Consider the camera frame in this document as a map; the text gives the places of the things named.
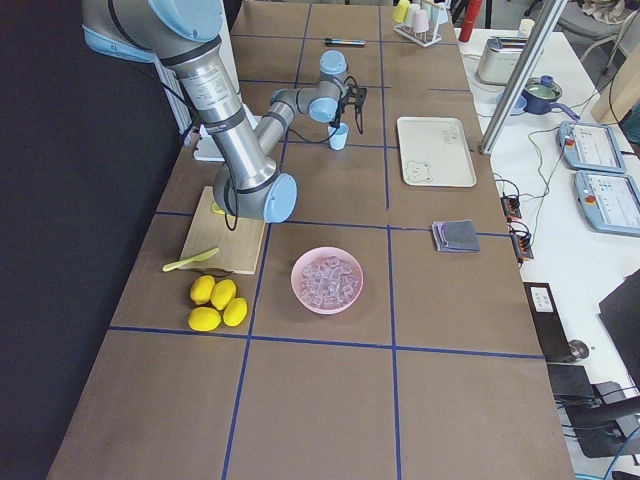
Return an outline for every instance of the wooden cutting board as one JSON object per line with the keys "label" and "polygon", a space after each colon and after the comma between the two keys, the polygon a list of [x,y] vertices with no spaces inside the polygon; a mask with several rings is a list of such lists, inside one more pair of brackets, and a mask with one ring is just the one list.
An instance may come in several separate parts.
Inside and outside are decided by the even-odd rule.
{"label": "wooden cutting board", "polygon": [[[213,212],[213,204],[213,188],[204,187],[180,259],[192,257],[213,247],[219,247],[220,251],[207,260],[181,268],[219,268],[229,272],[254,274],[260,256],[265,223],[261,220],[238,218],[236,229],[231,231],[225,224],[224,215]],[[233,220],[233,217],[229,218],[231,225]]]}

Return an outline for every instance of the light blue joint cap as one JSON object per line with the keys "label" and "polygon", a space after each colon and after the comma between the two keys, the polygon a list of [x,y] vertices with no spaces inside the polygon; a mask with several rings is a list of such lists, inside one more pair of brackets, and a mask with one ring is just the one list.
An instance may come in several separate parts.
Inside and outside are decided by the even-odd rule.
{"label": "light blue joint cap", "polygon": [[347,59],[338,50],[329,50],[320,57],[320,71],[327,75],[340,75],[347,71]]}
{"label": "light blue joint cap", "polygon": [[147,0],[162,22],[187,40],[210,42],[222,29],[219,0]]}
{"label": "light blue joint cap", "polygon": [[264,204],[262,216],[267,223],[284,222],[296,206],[298,187],[293,177],[287,173],[281,173],[273,185],[269,187],[267,201]]}
{"label": "light blue joint cap", "polygon": [[153,52],[146,52],[127,45],[126,43],[105,37],[84,25],[82,28],[84,30],[84,41],[87,43],[87,46],[98,53],[142,63],[153,63],[156,59],[156,54]]}
{"label": "light blue joint cap", "polygon": [[330,97],[316,98],[309,104],[309,116],[316,122],[329,123],[338,109],[338,102]]}

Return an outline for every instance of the metal pole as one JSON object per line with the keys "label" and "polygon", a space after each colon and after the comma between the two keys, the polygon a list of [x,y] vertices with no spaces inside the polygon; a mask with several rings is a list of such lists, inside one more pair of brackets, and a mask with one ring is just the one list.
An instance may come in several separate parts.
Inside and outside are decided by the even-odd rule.
{"label": "metal pole", "polygon": [[525,83],[533,73],[533,69],[540,55],[542,55],[542,49],[547,43],[547,39],[556,26],[556,22],[560,18],[567,2],[568,0],[545,0],[527,46],[522,55],[520,55],[511,77],[509,77],[502,100],[489,122],[484,137],[482,137],[482,142],[480,143],[480,151],[482,153],[491,153],[505,120],[521,95]]}

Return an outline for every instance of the metal toaster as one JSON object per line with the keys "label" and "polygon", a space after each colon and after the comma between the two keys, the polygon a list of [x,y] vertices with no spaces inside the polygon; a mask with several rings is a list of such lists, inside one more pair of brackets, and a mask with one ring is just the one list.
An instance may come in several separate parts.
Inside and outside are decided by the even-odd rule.
{"label": "metal toaster", "polygon": [[527,44],[521,37],[489,37],[478,64],[478,79],[491,85],[506,85]]}

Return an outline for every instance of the clear plastic ice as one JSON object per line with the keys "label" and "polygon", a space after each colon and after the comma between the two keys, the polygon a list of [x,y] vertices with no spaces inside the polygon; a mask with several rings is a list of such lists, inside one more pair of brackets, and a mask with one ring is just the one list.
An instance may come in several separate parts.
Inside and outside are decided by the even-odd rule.
{"label": "clear plastic ice", "polygon": [[316,308],[334,310],[354,300],[359,283],[349,262],[319,258],[302,269],[300,299]]}

